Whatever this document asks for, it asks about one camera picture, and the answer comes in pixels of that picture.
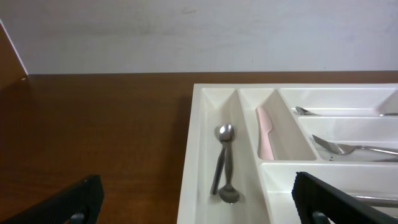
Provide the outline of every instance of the silver fork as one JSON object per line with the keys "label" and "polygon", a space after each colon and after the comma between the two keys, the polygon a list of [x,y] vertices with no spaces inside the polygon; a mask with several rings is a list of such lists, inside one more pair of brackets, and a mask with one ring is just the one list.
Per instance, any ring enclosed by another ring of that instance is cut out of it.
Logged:
{"label": "silver fork", "polygon": [[355,149],[367,149],[375,152],[384,152],[398,156],[398,149],[389,149],[385,147],[376,147],[376,146],[350,146],[346,144],[337,144],[333,142],[328,142],[321,139],[320,137],[316,137],[315,135],[312,135],[312,137],[316,143],[318,143],[319,145],[321,145],[322,147],[324,147],[325,149],[334,154],[347,155],[352,153]]}

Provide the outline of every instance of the dark wood tabletop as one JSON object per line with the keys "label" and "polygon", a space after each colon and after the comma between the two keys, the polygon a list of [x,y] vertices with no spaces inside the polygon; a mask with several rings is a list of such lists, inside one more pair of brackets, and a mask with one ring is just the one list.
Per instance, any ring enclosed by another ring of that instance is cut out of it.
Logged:
{"label": "dark wood tabletop", "polygon": [[0,220],[99,174],[98,223],[175,223],[194,83],[398,83],[398,72],[30,75],[0,91]]}

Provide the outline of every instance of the silverware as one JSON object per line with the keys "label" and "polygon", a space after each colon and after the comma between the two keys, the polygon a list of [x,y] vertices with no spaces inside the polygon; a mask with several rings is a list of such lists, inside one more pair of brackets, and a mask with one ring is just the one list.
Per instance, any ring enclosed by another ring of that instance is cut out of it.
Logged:
{"label": "silverware", "polygon": [[360,196],[360,195],[355,195],[352,197],[354,197],[355,199],[357,199],[369,206],[398,208],[398,200],[397,199]]}
{"label": "silverware", "polygon": [[226,203],[236,203],[239,201],[240,195],[231,184],[233,173],[233,158],[231,144],[226,144],[225,149],[225,177],[226,184],[218,190],[218,195]]}
{"label": "silverware", "polygon": [[[296,110],[299,115],[320,115],[320,114],[312,113],[311,111],[301,108],[299,106],[296,106]],[[398,116],[398,113],[385,113],[385,114],[379,114],[379,116]]]}
{"label": "silverware", "polygon": [[223,148],[218,156],[216,173],[214,174],[213,184],[211,185],[210,194],[216,195],[218,191],[218,184],[220,183],[221,173],[223,172],[223,166],[225,161],[225,149],[227,145],[231,145],[231,142],[234,140],[235,131],[232,124],[228,123],[222,127],[220,127],[220,131],[218,133],[218,140],[223,145]]}
{"label": "silverware", "polygon": [[346,144],[337,144],[325,141],[315,135],[312,135],[313,139],[316,143],[327,149],[328,151],[339,154],[339,155],[347,155],[352,153],[355,149],[367,149],[375,152],[385,152],[388,154],[398,155],[398,149],[389,149],[385,147],[376,147],[376,146],[350,146]]}

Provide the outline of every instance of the table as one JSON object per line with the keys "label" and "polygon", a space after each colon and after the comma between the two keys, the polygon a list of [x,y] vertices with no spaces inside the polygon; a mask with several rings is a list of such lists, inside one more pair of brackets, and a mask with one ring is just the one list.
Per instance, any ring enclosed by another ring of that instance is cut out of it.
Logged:
{"label": "table", "polygon": [[176,223],[194,83],[393,82],[398,72],[30,75],[0,91],[0,220],[99,174],[98,223]]}

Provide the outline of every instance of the silver spoon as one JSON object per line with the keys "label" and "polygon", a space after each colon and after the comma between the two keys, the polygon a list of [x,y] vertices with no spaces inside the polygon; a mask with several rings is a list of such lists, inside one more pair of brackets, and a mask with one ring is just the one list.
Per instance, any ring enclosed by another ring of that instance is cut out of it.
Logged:
{"label": "silver spoon", "polygon": [[[296,106],[296,110],[299,115],[320,115],[320,114],[312,113],[311,111],[301,108],[299,106]],[[398,116],[398,113],[385,113],[385,114],[380,114],[379,116]]]}
{"label": "silver spoon", "polygon": [[231,184],[232,173],[233,173],[232,147],[231,144],[226,144],[226,149],[225,149],[226,184],[223,188],[218,190],[218,195],[220,195],[221,199],[226,203],[236,203],[239,201],[240,198],[239,192],[235,190]]}
{"label": "silver spoon", "polygon": [[235,131],[232,124],[228,123],[222,127],[220,127],[220,131],[218,133],[218,140],[220,140],[223,148],[218,156],[216,173],[214,174],[213,184],[211,185],[210,194],[216,195],[218,191],[218,184],[220,183],[221,173],[223,172],[223,166],[225,162],[225,149],[227,145],[231,145],[231,142],[234,140]]}

